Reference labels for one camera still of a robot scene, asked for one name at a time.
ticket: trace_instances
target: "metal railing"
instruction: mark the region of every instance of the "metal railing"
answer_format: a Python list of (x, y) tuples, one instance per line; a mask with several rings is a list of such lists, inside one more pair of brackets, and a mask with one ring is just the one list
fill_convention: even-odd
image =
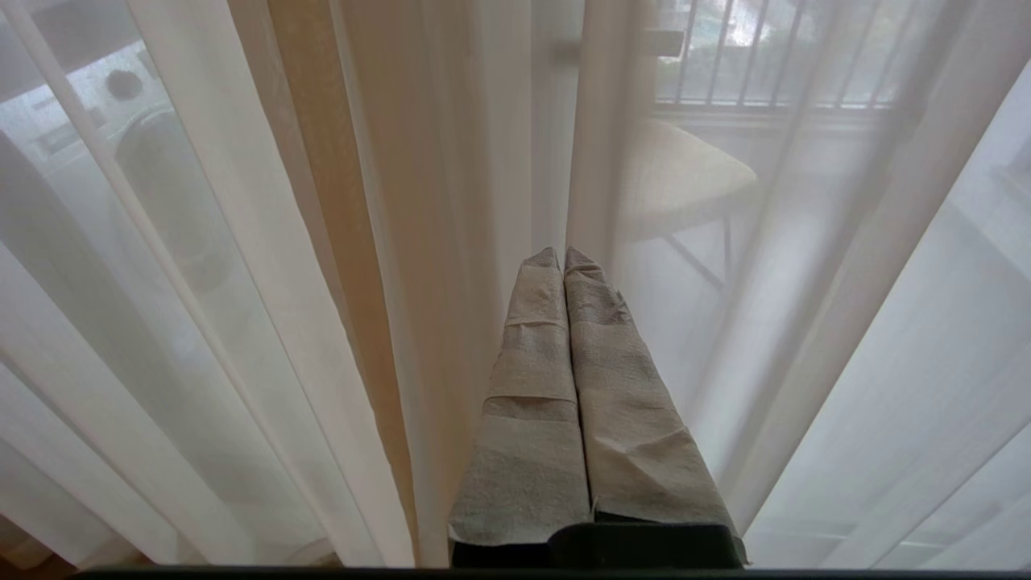
[[(818, 107), (890, 108), (908, 59), (941, 2), (866, 0), (849, 20), (831, 58)], [(684, 31), (679, 57), (660, 58), (656, 101), (664, 108), (789, 106), (816, 62), (832, 4), (821, 0), (665, 0), (659, 25)]]

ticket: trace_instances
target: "white curtain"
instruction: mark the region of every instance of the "white curtain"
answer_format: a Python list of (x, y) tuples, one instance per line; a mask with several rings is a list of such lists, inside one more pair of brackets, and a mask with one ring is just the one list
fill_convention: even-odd
[(228, 7), (2, 8), (0, 511), (79, 566), (410, 565)]
[(755, 566), (1031, 564), (1031, 4), (332, 0), (418, 554), (226, 3), (0, 7), (0, 515), (72, 564), (445, 565), (567, 243)]

